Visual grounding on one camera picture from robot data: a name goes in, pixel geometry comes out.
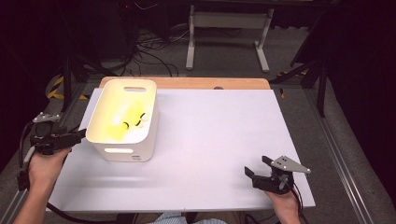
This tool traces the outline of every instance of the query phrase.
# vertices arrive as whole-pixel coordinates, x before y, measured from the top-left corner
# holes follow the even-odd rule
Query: metal frame
[[[352,203],[359,222],[374,223],[366,205],[364,204],[358,187],[356,186],[355,180],[352,177],[352,174],[349,172],[349,169],[347,168],[347,164],[344,161],[341,151],[338,148],[337,143],[335,142],[335,139],[332,135],[332,130],[330,129],[326,119],[319,114],[315,106],[316,99],[313,91],[304,90],[304,94],[306,99],[308,100],[309,106],[315,114],[315,118],[320,126],[320,129],[323,131],[323,134],[326,137],[326,145],[332,157],[332,162],[334,163],[334,166],[341,177],[341,181],[343,182],[344,188],[349,197],[349,200]]]
[[[254,42],[257,55],[260,60],[262,71],[270,71],[262,47],[265,37],[271,24],[274,10],[269,9],[268,13],[247,14],[247,13],[219,13],[219,12],[195,12],[194,6],[190,9],[190,41],[187,52],[186,69],[192,70],[195,52],[195,27],[221,27],[221,28],[245,28],[262,29],[262,36],[259,41]]]

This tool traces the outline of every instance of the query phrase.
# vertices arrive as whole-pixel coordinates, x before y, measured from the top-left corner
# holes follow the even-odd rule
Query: yellow tape
[[[47,95],[47,97],[49,99],[50,98],[55,98],[55,99],[59,99],[59,100],[64,99],[64,95],[63,94],[56,93],[56,91],[61,86],[63,81],[64,81],[64,77],[58,77],[58,79],[56,79],[55,83],[53,84],[53,87],[51,88],[49,94]],[[90,99],[90,97],[91,97],[90,95],[80,95],[78,99],[80,99],[80,100],[88,100],[88,99]]]

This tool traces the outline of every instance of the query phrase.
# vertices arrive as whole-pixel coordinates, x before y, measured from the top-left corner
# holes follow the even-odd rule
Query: floor
[[[155,57],[141,53],[138,61],[130,62],[125,70],[114,73],[123,76],[172,76],[172,77],[260,77],[274,79],[280,72],[291,68],[290,61],[303,43],[307,30],[280,29],[269,31],[264,44],[270,72],[263,73],[253,42],[260,31],[238,29],[202,29],[196,36],[194,67],[185,69],[188,35],[186,26],[174,27],[173,43],[160,49],[144,44],[152,36],[142,35],[142,50],[162,59],[167,68]],[[103,61],[104,67],[120,63],[118,60]],[[73,84],[78,94],[90,95],[98,87],[101,75],[91,75],[86,84]],[[56,77],[49,83],[52,88]],[[317,87],[303,90],[300,77],[294,77],[282,84],[272,85],[282,114],[290,131],[301,162],[313,170],[308,183],[317,206],[306,208],[304,214],[310,223],[396,223],[395,209],[391,200],[366,160],[357,139],[347,124],[342,109],[327,83],[325,115],[323,119],[315,109]],[[72,128],[78,126],[89,100],[76,100],[66,111],[64,123]],[[47,113],[60,113],[63,101],[52,98]],[[0,214],[4,214],[17,192],[17,155],[0,174]],[[266,218],[273,211],[249,211],[257,219]],[[73,214],[75,217],[91,220],[114,220],[115,214]],[[48,213],[45,223],[69,223]],[[276,223],[272,217],[263,223]]]

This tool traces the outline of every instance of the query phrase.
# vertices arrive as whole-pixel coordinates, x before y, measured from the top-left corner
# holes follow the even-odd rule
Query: wire
[[[245,214],[245,223],[248,223],[248,218],[250,218],[254,224],[260,224],[258,221],[256,221],[256,219],[251,216],[250,214]]]
[[[266,220],[268,220],[268,219],[274,217],[275,215],[276,215],[276,214],[273,213],[273,214],[272,214],[271,216],[269,216],[269,217],[265,217],[265,218],[262,218],[262,219],[260,219],[260,220],[256,220],[252,215],[245,214],[245,223],[246,223],[246,224],[249,223],[247,217],[249,217],[249,218],[253,221],[253,223],[262,223],[262,222],[264,222],[264,221],[266,221]]]
[[[147,53],[147,52],[145,52],[145,51],[140,51],[140,52],[141,52],[141,53],[144,53],[144,54],[147,54],[147,55],[149,55],[149,56],[151,56],[151,57],[153,57],[153,58],[155,58],[155,59],[157,59],[158,61],[161,62],[161,63],[146,63],[146,64],[163,64],[163,65],[166,67],[166,69],[168,70],[169,76],[172,77],[172,72],[171,72],[171,70],[170,70],[170,68],[169,68],[169,66],[168,66],[168,65],[171,65],[171,66],[173,66],[173,67],[176,68],[176,70],[177,70],[177,77],[178,77],[178,69],[177,69],[177,67],[174,66],[173,64],[165,63],[165,62],[164,62],[163,60],[161,60],[159,57],[157,57],[157,56],[155,56],[155,55],[153,55],[153,54]]]
[[[119,69],[121,69],[121,68],[124,68],[126,65],[128,65],[128,63],[130,63],[131,60],[132,60],[132,57],[131,57],[131,58],[128,58],[128,59],[127,59],[125,62],[123,62],[123,63],[117,64],[117,65],[115,65],[115,66],[108,67],[108,68],[105,68],[105,69],[108,70],[108,71],[119,70]],[[99,71],[97,71],[96,69],[85,68],[85,70],[86,70],[87,72],[89,72],[90,74],[101,74],[101,73],[100,73]]]
[[[134,3],[134,4],[135,4],[138,8],[142,9],[142,10],[147,10],[147,9],[149,9],[149,8],[158,6],[158,4],[154,4],[154,5],[149,6],[149,7],[141,7],[141,6],[139,6],[137,3]]]
[[[59,208],[55,207],[51,203],[47,203],[47,207],[49,210],[51,210],[53,213],[58,215],[59,217],[62,217],[68,221],[71,222],[76,222],[76,223],[100,223],[100,224],[115,224],[116,221],[92,221],[92,220],[84,220],[84,219],[79,219],[76,217],[70,217],[67,215],[65,212],[61,211]]]
[[[18,152],[19,152],[20,168],[23,167],[23,141],[24,141],[24,139],[25,139],[25,137],[26,137],[27,129],[28,129],[28,128],[31,128],[31,127],[33,126],[33,124],[34,124],[34,123],[33,123],[32,121],[30,121],[29,123],[27,123],[27,124],[24,126],[23,131],[22,131],[22,134],[21,134],[20,148],[18,149]]]

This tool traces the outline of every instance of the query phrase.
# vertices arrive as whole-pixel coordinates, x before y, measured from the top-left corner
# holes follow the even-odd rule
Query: black cable
[[[108,68],[105,68],[106,70],[108,70],[108,71],[116,71],[116,70],[119,70],[119,69],[121,69],[121,68],[124,68],[128,63],[130,63],[131,62],[131,60],[132,60],[132,58],[128,58],[125,62],[123,62],[123,63],[120,63],[120,64],[117,64],[117,65],[115,65],[115,66],[112,66],[112,67],[108,67]],[[98,70],[96,70],[96,69],[92,69],[92,68],[85,68],[85,70],[88,72],[88,73],[90,73],[90,74],[102,74],[100,71],[98,71]]]
[[[274,216],[276,216],[275,213],[273,213],[273,214],[272,214],[271,216],[269,216],[269,217],[265,217],[265,218],[263,218],[263,219],[258,220],[258,222],[259,222],[259,223],[264,222],[264,221],[266,221],[266,220],[268,220],[268,219],[270,219],[271,217],[274,217]]]
[[[291,190],[291,193],[293,193],[294,197],[296,197],[297,202],[298,202],[298,215],[300,218],[303,219],[303,221],[306,224],[309,224],[308,220],[306,219],[305,215],[303,214],[304,210],[304,204],[303,204],[303,197],[301,196],[300,190],[298,189],[297,185],[294,183],[294,186],[297,188],[298,195],[294,189],[292,189],[289,185],[289,189]]]
[[[136,65],[137,65],[138,68],[139,68],[139,76],[142,76],[142,70],[141,70],[141,68],[140,68],[140,64],[136,61],[135,58],[134,58],[134,62],[136,63]]]
[[[115,224],[116,221],[92,221],[92,220],[84,220],[76,217],[70,217],[67,215],[65,212],[61,211],[59,208],[55,207],[51,203],[47,203],[47,207],[49,210],[51,210],[53,213],[58,215],[59,217],[62,217],[68,221],[71,222],[76,222],[76,223],[100,223],[100,224]]]
[[[250,214],[245,214],[245,223],[248,224],[248,218],[250,218],[250,219],[253,221],[254,224],[260,224],[260,223],[259,223],[258,221],[256,221],[256,219],[255,219],[253,216],[251,216]]]
[[[166,69],[168,70],[169,76],[170,76],[170,77],[172,76],[171,69],[168,67],[168,64],[167,64],[167,63],[165,63],[163,60],[161,60],[159,57],[157,57],[157,56],[155,56],[155,55],[153,55],[153,54],[147,53],[147,52],[145,52],[145,51],[140,51],[140,52],[141,52],[141,53],[144,53],[144,54],[147,54],[147,55],[149,55],[149,56],[151,56],[151,57],[157,59],[158,61],[160,61],[160,62],[166,67]]]
[[[22,131],[21,134],[21,138],[20,138],[20,148],[18,149],[19,152],[19,162],[20,162],[20,168],[23,167],[23,141],[26,137],[26,133],[27,133],[27,129],[31,128],[34,125],[34,123],[32,121],[30,121],[29,123],[27,123]]]

